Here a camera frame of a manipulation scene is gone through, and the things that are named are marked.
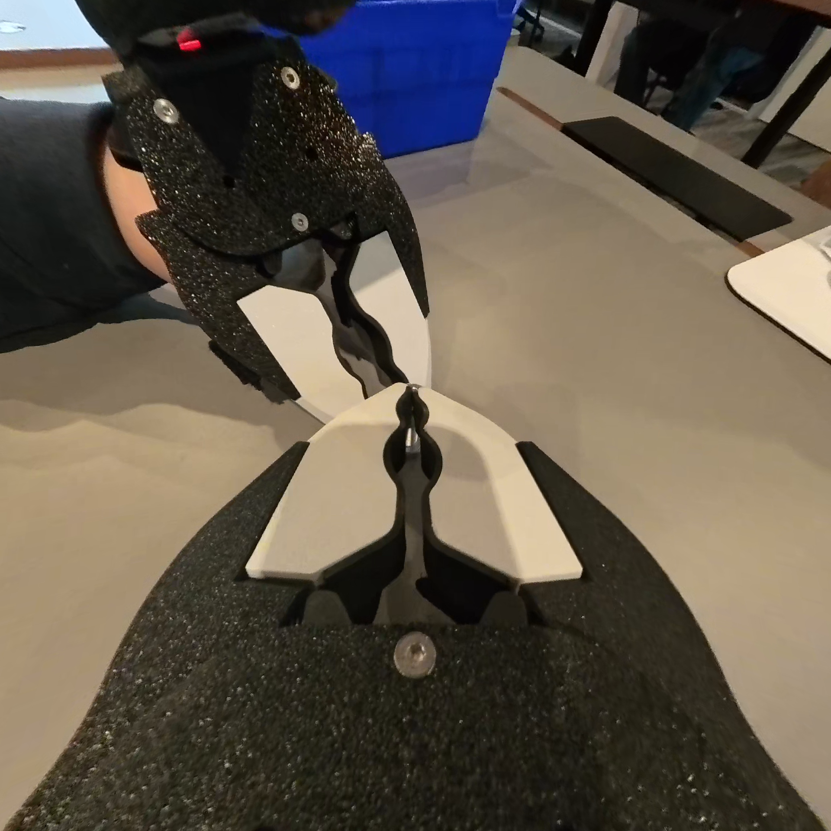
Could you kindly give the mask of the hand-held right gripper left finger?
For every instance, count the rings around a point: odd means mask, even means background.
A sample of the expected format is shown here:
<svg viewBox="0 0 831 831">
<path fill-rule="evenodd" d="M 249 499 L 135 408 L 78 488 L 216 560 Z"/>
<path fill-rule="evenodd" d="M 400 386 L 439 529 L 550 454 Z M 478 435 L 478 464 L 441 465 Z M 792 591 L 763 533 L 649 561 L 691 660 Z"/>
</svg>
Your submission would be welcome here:
<svg viewBox="0 0 831 831">
<path fill-rule="evenodd" d="M 388 443 L 409 390 L 394 384 L 312 436 L 245 565 L 247 577 L 318 579 L 393 529 L 398 484 Z"/>
</svg>

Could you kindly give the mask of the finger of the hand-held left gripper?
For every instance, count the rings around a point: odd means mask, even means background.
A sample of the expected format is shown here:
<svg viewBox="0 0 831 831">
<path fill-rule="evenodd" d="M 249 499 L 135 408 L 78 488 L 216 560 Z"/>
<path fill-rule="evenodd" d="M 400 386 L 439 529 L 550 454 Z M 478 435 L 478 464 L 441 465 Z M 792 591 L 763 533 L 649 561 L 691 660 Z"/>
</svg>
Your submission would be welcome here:
<svg viewBox="0 0 831 831">
<path fill-rule="evenodd" d="M 237 301 L 297 391 L 296 403 L 327 424 L 361 406 L 368 394 L 335 345 L 332 321 L 320 300 L 291 288 L 260 288 Z"/>
<path fill-rule="evenodd" d="M 358 246 L 348 276 L 348 295 L 381 372 L 392 381 L 431 387 L 428 318 L 416 300 L 388 232 Z"/>
</svg>

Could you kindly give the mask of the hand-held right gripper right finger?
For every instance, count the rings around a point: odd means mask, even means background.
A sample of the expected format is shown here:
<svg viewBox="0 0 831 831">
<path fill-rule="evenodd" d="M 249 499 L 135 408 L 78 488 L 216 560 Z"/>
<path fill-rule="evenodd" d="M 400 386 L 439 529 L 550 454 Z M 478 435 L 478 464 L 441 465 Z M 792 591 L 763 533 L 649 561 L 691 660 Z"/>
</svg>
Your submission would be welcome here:
<svg viewBox="0 0 831 831">
<path fill-rule="evenodd" d="M 520 585 L 578 579 L 573 547 L 514 438 L 487 417 L 426 388 L 426 436 L 441 457 L 429 494 L 438 542 Z"/>
</svg>

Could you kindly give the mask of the large blue plastic bin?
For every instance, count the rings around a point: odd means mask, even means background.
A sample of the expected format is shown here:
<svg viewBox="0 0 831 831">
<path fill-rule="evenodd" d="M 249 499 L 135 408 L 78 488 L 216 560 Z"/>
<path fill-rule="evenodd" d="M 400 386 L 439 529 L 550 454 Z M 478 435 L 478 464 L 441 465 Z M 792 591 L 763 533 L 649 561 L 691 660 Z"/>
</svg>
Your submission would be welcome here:
<svg viewBox="0 0 831 831">
<path fill-rule="evenodd" d="M 358 2 L 299 42 L 337 82 L 358 130 L 392 159 L 477 137 L 518 4 Z"/>
</svg>

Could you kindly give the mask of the person's left forearm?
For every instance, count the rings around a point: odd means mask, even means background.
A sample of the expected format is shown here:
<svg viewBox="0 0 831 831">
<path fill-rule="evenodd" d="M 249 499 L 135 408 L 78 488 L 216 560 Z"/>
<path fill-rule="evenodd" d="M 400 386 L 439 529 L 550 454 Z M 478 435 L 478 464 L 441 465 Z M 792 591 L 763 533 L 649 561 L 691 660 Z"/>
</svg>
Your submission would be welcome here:
<svg viewBox="0 0 831 831">
<path fill-rule="evenodd" d="M 161 288 L 106 196 L 104 103 L 2 99 L 2 353 L 70 338 Z"/>
</svg>

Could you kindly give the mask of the white-based sign stand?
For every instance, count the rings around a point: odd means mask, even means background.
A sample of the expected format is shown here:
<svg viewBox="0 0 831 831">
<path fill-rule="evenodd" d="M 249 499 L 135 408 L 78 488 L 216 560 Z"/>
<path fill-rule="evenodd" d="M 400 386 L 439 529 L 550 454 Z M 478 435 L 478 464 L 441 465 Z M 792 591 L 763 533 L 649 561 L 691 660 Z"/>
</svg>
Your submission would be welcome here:
<svg viewBox="0 0 831 831">
<path fill-rule="evenodd" d="M 759 315 L 830 360 L 830 227 L 733 266 L 725 281 Z"/>
</svg>

